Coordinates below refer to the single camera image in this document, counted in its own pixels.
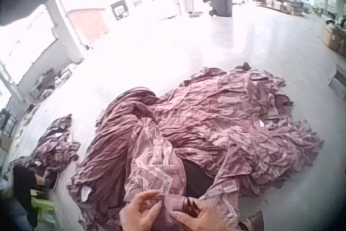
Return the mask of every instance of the person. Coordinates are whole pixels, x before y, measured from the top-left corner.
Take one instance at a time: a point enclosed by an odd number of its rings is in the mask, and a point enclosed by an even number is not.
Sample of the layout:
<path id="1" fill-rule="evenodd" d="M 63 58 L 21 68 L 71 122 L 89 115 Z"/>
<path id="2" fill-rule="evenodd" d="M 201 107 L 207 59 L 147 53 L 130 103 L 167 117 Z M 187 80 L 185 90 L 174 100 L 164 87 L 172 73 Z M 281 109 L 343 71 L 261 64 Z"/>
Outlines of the person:
<path id="1" fill-rule="evenodd" d="M 18 201 L 28 213 L 29 223 L 35 228 L 37 226 L 37 211 L 31 205 L 31 189 L 40 190 L 42 187 L 54 189 L 57 175 L 43 178 L 32 170 L 16 164 L 10 172 L 4 175 L 4 179 L 7 183 L 1 192 L 2 202 L 9 205 L 13 200 Z"/>
<path id="2" fill-rule="evenodd" d="M 120 212 L 120 221 L 124 231 L 150 231 L 151 227 L 160 214 L 162 201 L 147 208 L 147 201 L 158 199 L 161 195 L 159 190 L 150 190 L 137 194 L 133 200 L 124 207 Z M 236 231 L 236 230 L 256 230 L 249 229 L 233 229 L 227 226 L 221 218 L 218 210 L 210 203 L 198 199 L 190 198 L 198 207 L 199 214 L 197 218 L 193 218 L 183 212 L 171 212 L 178 222 L 184 224 L 192 231 Z"/>

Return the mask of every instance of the wrinkled cloth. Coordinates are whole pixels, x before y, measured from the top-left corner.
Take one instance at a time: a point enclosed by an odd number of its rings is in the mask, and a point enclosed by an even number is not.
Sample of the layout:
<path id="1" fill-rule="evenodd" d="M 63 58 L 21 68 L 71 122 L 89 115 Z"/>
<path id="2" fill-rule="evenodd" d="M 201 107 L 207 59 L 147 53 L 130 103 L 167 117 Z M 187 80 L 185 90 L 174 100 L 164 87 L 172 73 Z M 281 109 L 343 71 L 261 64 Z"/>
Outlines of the wrinkled cloth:
<path id="1" fill-rule="evenodd" d="M 239 223 L 238 197 L 280 187 L 311 165 L 323 142 L 290 118 L 284 80 L 247 63 L 225 72 L 204 68 L 162 97 L 131 89 L 97 120 L 96 137 L 68 184 L 85 230 L 121 230 L 119 211 L 133 196 L 161 189 L 164 207 L 153 230 L 184 230 L 169 215 L 181 210 L 187 177 L 182 160 L 214 178 L 200 198 Z M 82 200 L 83 189 L 91 190 Z"/>
<path id="2" fill-rule="evenodd" d="M 71 114 L 54 120 L 39 138 L 32 153 L 10 162 L 8 170 L 14 165 L 21 165 L 46 177 L 50 173 L 62 172 L 71 161 L 77 161 L 81 144 L 70 137 L 71 123 Z"/>

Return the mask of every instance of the white floor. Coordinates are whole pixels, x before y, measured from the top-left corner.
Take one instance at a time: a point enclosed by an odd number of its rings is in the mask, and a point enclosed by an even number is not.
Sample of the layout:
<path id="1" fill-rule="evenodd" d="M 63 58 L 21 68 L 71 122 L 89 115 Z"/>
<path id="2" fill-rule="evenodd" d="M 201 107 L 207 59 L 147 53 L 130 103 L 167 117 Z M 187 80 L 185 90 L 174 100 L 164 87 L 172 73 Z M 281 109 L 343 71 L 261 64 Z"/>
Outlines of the white floor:
<path id="1" fill-rule="evenodd" d="M 29 154 L 51 121 L 68 113 L 73 114 L 74 137 L 82 144 L 82 160 L 97 116 L 117 95 L 137 86 L 161 95 L 202 67 L 228 70 L 246 61 L 286 79 L 294 118 L 308 120 L 325 146 L 314 167 L 292 176 L 282 189 L 241 199 L 241 212 L 247 216 L 263 210 L 266 231 L 310 230 L 337 210 L 346 189 L 346 103 L 337 83 L 328 87 L 341 57 L 321 42 L 322 26 L 309 18 L 248 6 L 236 6 L 233 18 L 203 15 L 156 24 L 119 23 L 41 105 L 8 162 Z M 75 165 L 61 174 L 52 195 L 61 230 L 82 230 L 79 209 L 65 187 Z"/>

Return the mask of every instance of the red brick wall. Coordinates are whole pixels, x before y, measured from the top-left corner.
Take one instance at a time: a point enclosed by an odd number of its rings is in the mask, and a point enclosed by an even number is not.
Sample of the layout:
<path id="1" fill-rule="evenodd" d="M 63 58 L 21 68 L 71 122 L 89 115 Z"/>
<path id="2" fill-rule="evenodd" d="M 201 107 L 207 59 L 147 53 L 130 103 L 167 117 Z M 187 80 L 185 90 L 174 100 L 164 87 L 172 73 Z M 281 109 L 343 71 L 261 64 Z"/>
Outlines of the red brick wall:
<path id="1" fill-rule="evenodd" d="M 103 10 L 72 10 L 69 12 L 69 17 L 75 29 L 83 32 L 84 36 L 94 42 L 109 32 L 104 19 L 102 17 Z"/>

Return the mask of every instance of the black pants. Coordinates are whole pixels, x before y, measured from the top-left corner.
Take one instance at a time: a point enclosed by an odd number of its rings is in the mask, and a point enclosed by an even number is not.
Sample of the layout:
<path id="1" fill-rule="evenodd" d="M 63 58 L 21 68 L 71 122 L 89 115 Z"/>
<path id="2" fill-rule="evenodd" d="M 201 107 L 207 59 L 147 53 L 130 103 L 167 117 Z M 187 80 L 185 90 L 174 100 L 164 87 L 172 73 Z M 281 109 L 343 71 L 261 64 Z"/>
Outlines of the black pants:
<path id="1" fill-rule="evenodd" d="M 14 197 L 28 212 L 28 219 L 33 227 L 37 226 L 37 210 L 31 205 L 31 189 L 37 189 L 35 173 L 23 166 L 13 168 Z"/>

